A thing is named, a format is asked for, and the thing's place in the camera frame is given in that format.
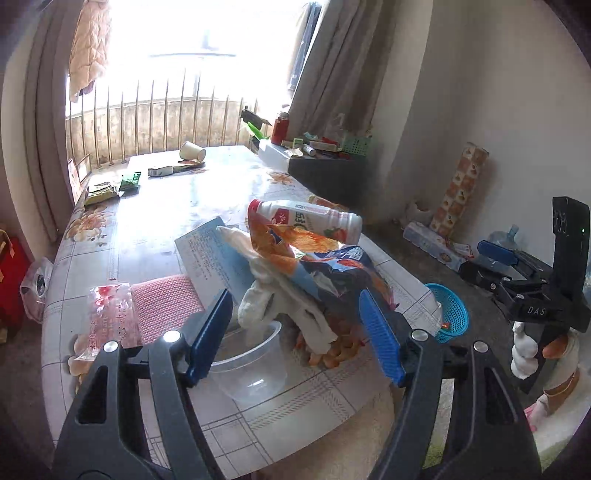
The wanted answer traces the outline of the right gloved hand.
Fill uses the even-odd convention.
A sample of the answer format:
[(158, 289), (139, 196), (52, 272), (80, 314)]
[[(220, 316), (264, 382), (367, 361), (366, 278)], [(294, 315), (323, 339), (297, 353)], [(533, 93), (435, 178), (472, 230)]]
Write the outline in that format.
[(544, 367), (549, 368), (538, 377), (542, 381), (541, 395), (524, 410), (531, 430), (535, 431), (563, 406), (580, 381), (579, 335), (570, 329), (541, 347), (526, 332), (524, 322), (514, 322), (512, 330), (512, 374), (519, 380), (530, 379), (539, 372), (542, 360), (545, 360)]

